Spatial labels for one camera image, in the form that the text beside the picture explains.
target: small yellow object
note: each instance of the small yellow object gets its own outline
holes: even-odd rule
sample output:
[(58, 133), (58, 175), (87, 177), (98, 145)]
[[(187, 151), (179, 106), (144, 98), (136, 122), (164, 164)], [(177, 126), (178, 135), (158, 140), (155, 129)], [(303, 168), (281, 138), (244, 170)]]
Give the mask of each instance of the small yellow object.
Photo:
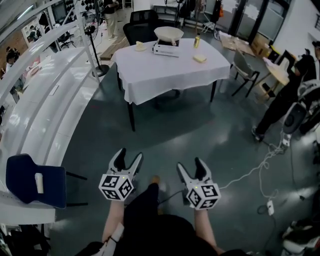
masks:
[(199, 63), (205, 63), (207, 60), (207, 57), (202, 54), (197, 54), (193, 56), (193, 59)]
[(138, 51), (138, 52), (142, 52), (144, 50), (146, 50), (147, 47), (144, 46), (144, 43), (143, 42), (139, 42), (139, 41), (136, 41), (135, 42), (135, 50)]
[(198, 33), (194, 39), (194, 44), (193, 44), (193, 47), (194, 48), (198, 48), (199, 46), (199, 43), (200, 43), (200, 33)]

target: white tablecloth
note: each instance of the white tablecloth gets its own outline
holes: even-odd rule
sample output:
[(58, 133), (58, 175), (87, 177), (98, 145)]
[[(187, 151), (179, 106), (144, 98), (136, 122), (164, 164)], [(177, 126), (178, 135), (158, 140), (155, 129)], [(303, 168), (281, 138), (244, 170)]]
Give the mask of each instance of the white tablecloth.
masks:
[[(194, 41), (180, 40), (180, 57), (153, 54), (154, 41), (144, 43), (145, 51), (136, 51), (135, 45), (117, 50), (112, 60), (122, 80), (124, 99), (139, 105), (173, 89), (207, 86), (228, 78), (230, 63), (226, 58), (202, 39), (194, 48)], [(196, 54), (205, 55), (206, 62), (195, 61)]]

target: shoe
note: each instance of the shoe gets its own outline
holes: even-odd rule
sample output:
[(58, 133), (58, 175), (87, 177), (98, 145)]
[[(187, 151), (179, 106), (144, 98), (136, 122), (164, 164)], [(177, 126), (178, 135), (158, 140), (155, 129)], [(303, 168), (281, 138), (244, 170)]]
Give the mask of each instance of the shoe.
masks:
[(260, 133), (257, 133), (256, 132), (256, 127), (252, 127), (251, 129), (251, 133), (253, 135), (253, 137), (258, 141), (258, 142), (262, 142), (265, 138), (265, 135), (264, 134), (260, 134)]
[(150, 184), (153, 184), (153, 183), (156, 183), (156, 184), (160, 184), (160, 177), (158, 175), (154, 175), (151, 179), (151, 182)]
[(114, 36), (114, 37), (109, 38), (109, 40), (116, 40), (116, 39), (118, 39), (117, 36)]

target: yellow bottle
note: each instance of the yellow bottle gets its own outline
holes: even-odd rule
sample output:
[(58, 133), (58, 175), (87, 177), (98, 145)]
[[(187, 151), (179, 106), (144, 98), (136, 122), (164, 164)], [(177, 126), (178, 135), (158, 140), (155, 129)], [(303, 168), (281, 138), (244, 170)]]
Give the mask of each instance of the yellow bottle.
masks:
[(200, 43), (200, 33), (198, 33), (194, 39), (194, 44), (193, 44), (193, 47), (194, 48), (198, 48), (199, 46), (199, 43)]

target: concrete floor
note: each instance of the concrete floor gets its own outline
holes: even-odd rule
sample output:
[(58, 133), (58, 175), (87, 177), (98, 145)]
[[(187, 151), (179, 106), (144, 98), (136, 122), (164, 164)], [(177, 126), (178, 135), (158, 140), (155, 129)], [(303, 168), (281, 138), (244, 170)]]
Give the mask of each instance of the concrete floor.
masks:
[[(186, 29), (184, 36), (194, 37), (193, 31)], [(209, 33), (202, 38), (232, 62), (234, 52), (222, 49), (221, 43)], [(267, 73), (260, 59), (251, 56), (247, 59), (261, 75)], [(140, 192), (155, 174), (166, 182), (169, 195), (181, 190), (177, 162), (194, 172), (195, 157), (207, 163), (213, 180), (220, 187), (258, 166), (268, 152), (268, 146), (253, 140), (251, 127), (262, 118), (267, 107), (256, 103), (257, 90), (249, 98), (245, 98), (246, 89), (231, 97), (242, 83), (241, 78), (236, 81), (234, 76), (232, 70), (230, 79), (224, 80), (222, 85), (218, 83), (212, 103), (209, 103), (211, 86), (202, 86), (185, 90), (179, 99), (162, 103), (159, 110), (154, 108), (152, 100), (134, 106), (136, 132), (132, 132), (127, 103), (118, 89), (113, 65), (85, 109), (62, 163), (67, 171), (88, 178), (88, 181), (67, 180), (68, 200), (88, 202), (89, 206), (57, 210), (57, 222), (50, 234), (51, 254), (75, 255), (88, 243), (100, 241), (110, 202), (105, 200), (98, 185), (108, 169), (109, 160), (122, 147), (127, 148), (128, 162), (139, 152), (144, 154), (137, 176)], [(280, 130), (280, 123), (273, 125), (265, 140), (278, 144)], [(290, 149), (270, 159), (269, 169), (262, 172), (264, 192), (271, 194), (274, 189), (279, 190), (278, 197), (273, 200), (274, 232), (273, 220), (257, 213), (258, 207), (267, 202), (260, 193), (258, 172), (221, 191), (220, 202), (209, 211), (219, 247), (246, 252), (267, 249), (274, 255), (280, 254), (279, 233), (291, 221), (311, 213), (312, 194), (318, 186), (317, 168), (312, 165), (315, 139), (315, 133), (310, 133), (299, 140), (293, 139), (291, 146), (295, 181), (299, 193), (307, 198), (305, 201), (299, 200), (293, 184)], [(193, 222), (193, 210), (183, 206), (180, 194), (173, 197), (164, 210)], [(272, 238), (265, 246), (272, 232)]]

